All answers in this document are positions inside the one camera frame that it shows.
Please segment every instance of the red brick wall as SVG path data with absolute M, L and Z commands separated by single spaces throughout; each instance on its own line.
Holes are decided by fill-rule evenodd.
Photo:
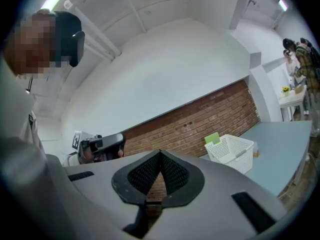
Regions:
M 124 153 L 130 156 L 162 149 L 200 157 L 207 153 L 205 136 L 215 132 L 220 136 L 239 136 L 258 121 L 248 86 L 241 80 L 125 131 Z M 148 199 L 161 201 L 166 195 L 162 175 L 159 175 Z

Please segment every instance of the cable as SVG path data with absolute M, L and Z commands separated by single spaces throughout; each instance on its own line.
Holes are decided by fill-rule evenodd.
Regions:
M 31 82 L 31 77 L 30 77 L 30 79 L 29 79 L 28 88 L 26 89 L 28 92 L 29 92 L 29 89 L 30 89 L 30 82 Z
M 292 184 L 294 183 L 294 179 L 293 179 L 293 181 L 290 183 L 290 185 L 289 185 L 289 187 L 288 187 L 288 189 L 287 189 L 287 191 L 286 192 L 284 192 L 282 195 L 279 195 L 277 198 L 279 199 L 279 198 L 281 198 L 281 197 L 283 197 L 286 193 L 288 193 L 288 191 L 289 191 L 289 189 L 290 189 L 290 187 L 292 186 Z
M 32 77 L 30 78 L 30 80 L 31 80 L 31 83 L 30 83 L 30 86 L 29 86 L 29 93 L 31 92 L 31 86 L 32 86 L 32 82 L 33 82 L 33 80 L 34 80 L 34 75 L 32 75 Z
M 318 171 L 317 171 L 317 165 L 316 165 L 316 161 L 314 159 L 314 156 L 311 153 L 308 153 L 309 157 L 312 158 L 313 164 L 314 164 L 314 168 L 315 168 L 315 174 L 316 176 L 318 176 Z

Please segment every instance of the gray countertop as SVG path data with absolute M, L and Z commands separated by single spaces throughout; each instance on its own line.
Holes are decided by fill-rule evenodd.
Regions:
M 245 175 L 278 196 L 296 172 L 307 145 L 311 121 L 260 122 L 241 135 L 257 142 L 260 156 Z M 210 160 L 209 155 L 201 156 Z

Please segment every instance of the backpack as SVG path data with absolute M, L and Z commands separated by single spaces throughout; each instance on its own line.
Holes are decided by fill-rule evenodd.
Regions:
M 313 71 L 314 71 L 314 75 L 315 75 L 315 78 L 318 80 L 318 82 L 320 83 L 320 57 L 317 53 L 317 51 L 314 51 L 313 49 L 310 49 L 310 51 L 307 51 L 307 49 L 299 46 L 297 49 L 296 49 L 296 52 L 298 50 L 302 50 L 302 51 L 305 51 L 311 58 L 311 61 L 312 61 L 312 65 L 313 65 Z

